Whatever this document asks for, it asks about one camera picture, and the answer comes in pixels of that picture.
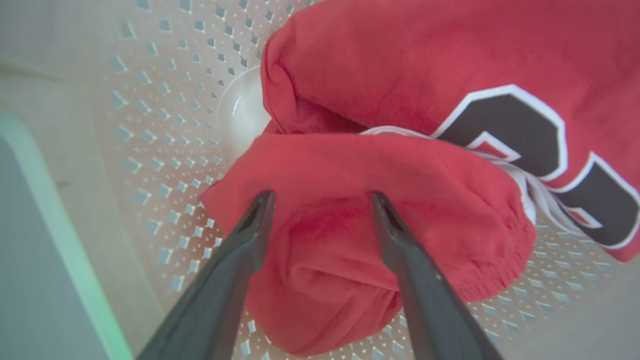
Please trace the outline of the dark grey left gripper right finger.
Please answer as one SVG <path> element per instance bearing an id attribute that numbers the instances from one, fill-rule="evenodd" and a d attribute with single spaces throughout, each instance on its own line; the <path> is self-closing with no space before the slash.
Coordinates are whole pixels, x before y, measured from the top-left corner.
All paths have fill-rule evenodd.
<path id="1" fill-rule="evenodd" d="M 397 279 L 414 360 L 504 360 L 381 192 L 371 196 L 382 260 Z"/>

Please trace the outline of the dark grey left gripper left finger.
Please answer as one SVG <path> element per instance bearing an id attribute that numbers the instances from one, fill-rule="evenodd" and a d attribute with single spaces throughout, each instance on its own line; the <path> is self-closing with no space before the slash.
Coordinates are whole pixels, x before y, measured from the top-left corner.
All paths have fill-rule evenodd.
<path id="1" fill-rule="evenodd" d="M 260 192 L 137 360 L 231 360 L 250 280 L 265 263 L 274 191 Z"/>

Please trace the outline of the red jersey with black numbers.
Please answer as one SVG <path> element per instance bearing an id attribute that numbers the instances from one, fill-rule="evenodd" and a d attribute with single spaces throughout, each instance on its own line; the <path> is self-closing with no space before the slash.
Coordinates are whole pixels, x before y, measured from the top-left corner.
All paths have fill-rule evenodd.
<path id="1" fill-rule="evenodd" d="M 230 235 L 275 192 L 246 307 L 288 354 L 402 308 L 375 192 L 466 303 L 525 271 L 537 210 L 640 255 L 640 0 L 323 0 L 266 41 L 261 80 L 267 127 L 200 199 Z"/>

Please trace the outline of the cream perforated laundry basket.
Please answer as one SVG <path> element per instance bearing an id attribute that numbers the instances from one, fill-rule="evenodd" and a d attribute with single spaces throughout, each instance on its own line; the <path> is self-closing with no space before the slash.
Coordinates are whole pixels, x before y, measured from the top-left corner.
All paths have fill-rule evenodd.
<path id="1" fill-rule="evenodd" d="M 201 195 L 271 120 L 266 42 L 323 1 L 0 0 L 0 360 L 137 360 L 228 237 Z M 503 360 L 640 360 L 640 255 L 539 209 L 524 272 L 466 307 Z M 297 359 L 415 360 L 403 302 L 308 357 L 242 311 L 231 360 Z"/>

